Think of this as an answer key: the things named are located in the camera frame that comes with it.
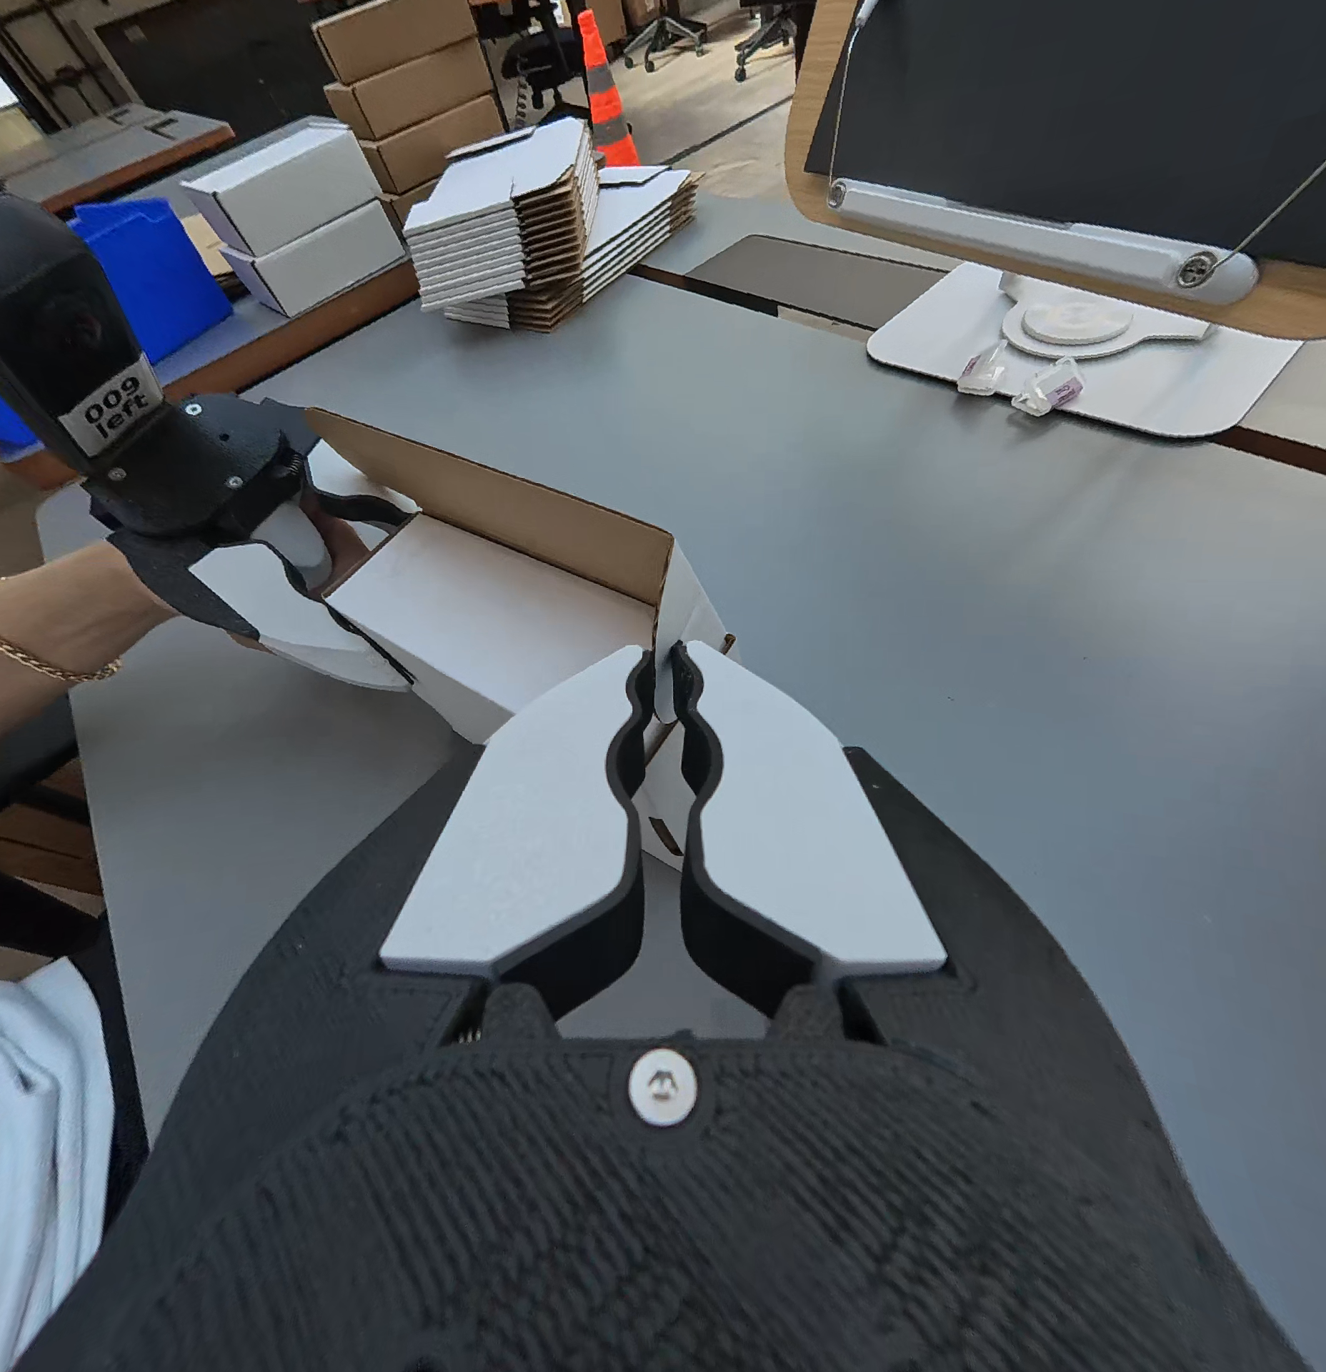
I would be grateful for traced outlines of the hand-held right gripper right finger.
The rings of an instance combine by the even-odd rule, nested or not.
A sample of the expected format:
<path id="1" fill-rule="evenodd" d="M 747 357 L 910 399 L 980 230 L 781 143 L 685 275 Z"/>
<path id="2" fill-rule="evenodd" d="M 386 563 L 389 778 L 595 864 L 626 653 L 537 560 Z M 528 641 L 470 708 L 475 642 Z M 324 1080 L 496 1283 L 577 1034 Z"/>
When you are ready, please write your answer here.
<path id="1" fill-rule="evenodd" d="M 942 972 L 946 948 L 836 735 L 698 641 L 671 648 L 671 685 L 692 962 L 767 1018 L 795 988 Z"/>

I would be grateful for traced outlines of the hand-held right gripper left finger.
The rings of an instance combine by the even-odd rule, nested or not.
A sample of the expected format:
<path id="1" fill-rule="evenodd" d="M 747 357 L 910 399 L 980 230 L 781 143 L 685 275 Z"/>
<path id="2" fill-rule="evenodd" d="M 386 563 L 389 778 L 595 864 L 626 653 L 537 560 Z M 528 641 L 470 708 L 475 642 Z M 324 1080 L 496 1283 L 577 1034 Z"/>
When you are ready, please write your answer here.
<path id="1" fill-rule="evenodd" d="M 654 656 L 630 644 L 489 737 L 379 948 L 386 970 L 530 986 L 554 1020 L 630 970 L 652 696 Z"/>

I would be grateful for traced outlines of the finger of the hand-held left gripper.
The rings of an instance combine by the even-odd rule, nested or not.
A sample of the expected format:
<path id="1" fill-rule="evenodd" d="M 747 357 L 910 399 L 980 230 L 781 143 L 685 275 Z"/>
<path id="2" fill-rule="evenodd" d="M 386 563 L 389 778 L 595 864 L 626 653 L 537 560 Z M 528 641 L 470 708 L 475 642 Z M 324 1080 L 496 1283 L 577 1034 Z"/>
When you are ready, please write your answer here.
<path id="1" fill-rule="evenodd" d="M 322 593 L 338 569 L 312 517 L 278 508 L 252 539 L 209 551 L 190 572 L 276 658 L 357 687 L 408 692 L 406 675 L 329 612 Z"/>
<path id="2" fill-rule="evenodd" d="M 300 508 L 303 490 L 341 502 L 376 503 L 376 517 L 364 519 L 351 510 L 334 515 L 355 531 L 396 531 L 420 514 L 413 500 L 365 476 L 324 440 L 317 440 L 303 455 L 290 454 L 290 459 L 297 471 L 297 490 L 286 496 L 286 505 Z"/>

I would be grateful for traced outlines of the white cardboard box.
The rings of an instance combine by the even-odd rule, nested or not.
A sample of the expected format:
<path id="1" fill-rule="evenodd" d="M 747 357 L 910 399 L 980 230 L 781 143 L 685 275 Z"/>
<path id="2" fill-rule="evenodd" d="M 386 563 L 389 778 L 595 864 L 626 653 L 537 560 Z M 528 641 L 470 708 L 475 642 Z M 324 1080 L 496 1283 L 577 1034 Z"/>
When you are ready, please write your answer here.
<path id="1" fill-rule="evenodd" d="M 269 254 L 379 198 L 353 132 L 338 122 L 285 138 L 180 184 L 221 244 Z"/>
<path id="2" fill-rule="evenodd" d="M 642 847 L 680 869 L 690 792 L 666 653 L 735 637 L 674 536 L 439 448 L 322 409 L 319 440 L 420 514 L 384 536 L 327 593 L 327 608 L 401 668 L 410 692 L 482 744 L 513 713 L 619 648 L 656 653 L 645 780 L 635 795 Z"/>
<path id="3" fill-rule="evenodd" d="M 379 201 L 367 201 L 262 256 L 228 246 L 221 256 L 245 290 L 283 318 L 297 318 L 408 259 Z"/>

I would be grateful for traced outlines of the person's left forearm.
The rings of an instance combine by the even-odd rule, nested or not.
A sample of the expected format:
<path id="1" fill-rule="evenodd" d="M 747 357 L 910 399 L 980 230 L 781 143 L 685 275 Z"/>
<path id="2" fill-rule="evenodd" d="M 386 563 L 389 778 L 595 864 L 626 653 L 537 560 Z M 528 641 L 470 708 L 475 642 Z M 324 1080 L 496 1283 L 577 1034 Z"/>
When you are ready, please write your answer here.
<path id="1" fill-rule="evenodd" d="M 121 661 L 66 668 L 44 661 L 0 636 L 0 742 L 63 699 L 73 687 L 113 677 Z"/>

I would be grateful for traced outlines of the closed white cardboard box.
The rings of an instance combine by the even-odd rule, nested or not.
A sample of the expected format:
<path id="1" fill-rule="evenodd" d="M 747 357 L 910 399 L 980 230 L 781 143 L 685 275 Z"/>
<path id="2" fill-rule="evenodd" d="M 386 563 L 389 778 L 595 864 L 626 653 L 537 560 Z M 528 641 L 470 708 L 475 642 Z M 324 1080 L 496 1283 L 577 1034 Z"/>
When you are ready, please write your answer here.
<path id="1" fill-rule="evenodd" d="M 379 201 L 367 201 L 262 256 L 228 246 L 221 256 L 245 290 L 283 318 L 297 318 L 408 259 Z"/>
<path id="2" fill-rule="evenodd" d="M 285 138 L 180 184 L 221 244 L 269 254 L 379 198 L 353 132 L 338 122 Z"/>

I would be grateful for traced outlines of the brown cardboard box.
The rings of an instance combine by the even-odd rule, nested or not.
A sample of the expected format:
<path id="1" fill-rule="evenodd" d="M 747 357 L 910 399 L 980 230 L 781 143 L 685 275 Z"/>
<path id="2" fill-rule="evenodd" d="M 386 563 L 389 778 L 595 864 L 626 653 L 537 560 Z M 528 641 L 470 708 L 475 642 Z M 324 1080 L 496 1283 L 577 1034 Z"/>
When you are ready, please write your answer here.
<path id="1" fill-rule="evenodd" d="M 467 2 L 367 2 L 310 24 L 331 76 L 353 86 L 475 36 Z"/>
<path id="2" fill-rule="evenodd" d="M 355 84 L 322 88 L 331 115 L 360 141 L 382 141 L 491 91 L 477 38 L 400 64 Z"/>
<path id="3" fill-rule="evenodd" d="M 436 181 L 453 153 L 503 134 L 499 107 L 491 95 L 434 115 L 358 148 L 386 196 L 400 196 Z"/>

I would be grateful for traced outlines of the person's left hand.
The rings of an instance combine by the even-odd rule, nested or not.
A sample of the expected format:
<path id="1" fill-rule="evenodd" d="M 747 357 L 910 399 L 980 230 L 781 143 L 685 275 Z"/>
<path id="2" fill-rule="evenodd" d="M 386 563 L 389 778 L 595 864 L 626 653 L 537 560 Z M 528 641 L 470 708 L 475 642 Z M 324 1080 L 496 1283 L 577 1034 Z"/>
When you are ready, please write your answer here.
<path id="1" fill-rule="evenodd" d="M 176 617 L 108 541 L 0 581 L 0 636 L 68 670 L 118 660 Z"/>

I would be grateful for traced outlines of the blue plastic bin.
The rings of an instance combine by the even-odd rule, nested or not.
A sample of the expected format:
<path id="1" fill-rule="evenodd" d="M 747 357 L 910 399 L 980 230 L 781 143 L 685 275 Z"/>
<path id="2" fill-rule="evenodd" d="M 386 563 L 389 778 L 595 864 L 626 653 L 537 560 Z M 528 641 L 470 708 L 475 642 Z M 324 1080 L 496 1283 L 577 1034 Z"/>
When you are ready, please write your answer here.
<path id="1" fill-rule="evenodd" d="M 68 227 L 101 263 L 151 364 L 230 318 L 230 301 L 166 199 L 82 203 Z"/>

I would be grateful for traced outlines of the stack of flat cardboard boxes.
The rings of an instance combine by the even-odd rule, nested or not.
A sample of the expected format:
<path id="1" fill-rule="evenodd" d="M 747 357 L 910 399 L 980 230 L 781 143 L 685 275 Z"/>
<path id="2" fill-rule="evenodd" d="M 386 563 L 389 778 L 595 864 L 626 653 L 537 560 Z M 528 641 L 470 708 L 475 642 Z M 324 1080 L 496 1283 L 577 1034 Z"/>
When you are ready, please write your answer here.
<path id="1" fill-rule="evenodd" d="M 580 119 L 455 150 L 401 225 L 420 308 L 551 333 L 693 220 L 685 168 L 604 167 Z"/>

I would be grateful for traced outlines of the black office chair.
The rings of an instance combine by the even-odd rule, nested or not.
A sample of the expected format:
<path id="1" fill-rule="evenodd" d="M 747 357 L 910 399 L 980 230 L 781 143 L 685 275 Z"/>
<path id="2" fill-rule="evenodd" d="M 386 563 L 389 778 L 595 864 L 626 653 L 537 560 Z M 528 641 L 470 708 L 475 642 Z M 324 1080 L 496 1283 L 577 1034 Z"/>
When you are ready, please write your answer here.
<path id="1" fill-rule="evenodd" d="M 735 45 L 735 83 L 743 84 L 747 65 L 759 52 L 772 47 L 795 50 L 798 24 L 793 2 L 738 2 L 738 7 L 757 23 L 757 28 Z"/>
<path id="2" fill-rule="evenodd" d="M 654 57 L 681 43 L 695 57 L 705 55 L 707 26 L 683 17 L 680 2 L 623 2 L 623 12 L 631 28 L 631 40 L 623 47 L 619 60 L 626 71 L 635 67 L 635 55 L 645 72 L 654 72 Z"/>
<path id="3" fill-rule="evenodd" d="M 561 52 L 546 31 L 525 33 L 510 43 L 501 57 L 501 77 L 515 86 L 511 131 L 525 129 L 530 112 L 537 112 L 542 120 L 559 117 Z"/>

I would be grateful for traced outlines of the orange traffic cone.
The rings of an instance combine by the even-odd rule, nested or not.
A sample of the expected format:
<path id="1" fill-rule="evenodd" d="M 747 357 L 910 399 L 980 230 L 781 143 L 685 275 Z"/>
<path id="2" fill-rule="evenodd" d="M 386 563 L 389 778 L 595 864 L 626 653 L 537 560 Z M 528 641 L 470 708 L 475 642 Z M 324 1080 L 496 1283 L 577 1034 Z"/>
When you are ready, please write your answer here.
<path id="1" fill-rule="evenodd" d="M 631 131 L 625 120 L 619 91 L 611 77 L 599 24 L 590 9 L 577 14 L 585 95 L 595 151 L 606 167 L 640 167 Z"/>

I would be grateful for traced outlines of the person's white garment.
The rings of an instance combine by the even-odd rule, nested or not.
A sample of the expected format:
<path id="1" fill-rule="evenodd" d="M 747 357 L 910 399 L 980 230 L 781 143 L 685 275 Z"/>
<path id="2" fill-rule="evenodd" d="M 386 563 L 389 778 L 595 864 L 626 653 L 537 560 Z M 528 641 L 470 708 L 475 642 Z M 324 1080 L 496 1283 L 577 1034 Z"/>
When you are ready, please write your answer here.
<path id="1" fill-rule="evenodd" d="M 101 1010 L 70 958 L 0 981 L 0 1370 L 101 1247 L 114 1097 Z"/>

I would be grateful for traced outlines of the white monitor stand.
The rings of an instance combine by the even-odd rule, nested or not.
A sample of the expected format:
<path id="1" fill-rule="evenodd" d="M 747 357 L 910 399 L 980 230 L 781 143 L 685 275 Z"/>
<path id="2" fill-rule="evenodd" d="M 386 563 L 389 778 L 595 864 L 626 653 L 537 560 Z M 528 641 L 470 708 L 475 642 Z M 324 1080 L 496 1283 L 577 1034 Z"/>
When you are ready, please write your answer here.
<path id="1" fill-rule="evenodd" d="M 1090 294 L 1059 278 L 1071 273 L 1109 290 L 1224 306 L 1257 285 L 1257 266 L 1243 249 L 1001 215 L 843 175 L 827 187 L 827 205 L 846 220 L 910 230 L 966 253 L 870 337 L 867 354 L 879 366 L 956 385 L 970 356 L 1004 338 L 1006 390 L 980 399 L 1011 402 L 1035 371 L 1073 357 L 1083 392 L 1057 411 L 1185 440 L 1241 421 L 1300 351 L 1296 340 Z"/>

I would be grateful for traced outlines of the wood-framed dark monitor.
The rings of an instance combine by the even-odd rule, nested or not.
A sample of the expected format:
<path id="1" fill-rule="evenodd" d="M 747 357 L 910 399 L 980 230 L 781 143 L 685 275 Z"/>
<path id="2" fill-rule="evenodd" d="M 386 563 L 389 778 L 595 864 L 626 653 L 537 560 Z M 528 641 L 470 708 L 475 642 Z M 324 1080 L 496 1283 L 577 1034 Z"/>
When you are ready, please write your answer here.
<path id="1" fill-rule="evenodd" d="M 1326 338 L 1326 2 L 824 2 L 784 143 L 810 222 L 831 179 L 1001 215 L 1243 249 L 1257 285 L 1205 306 L 1064 285 L 1289 340 Z"/>

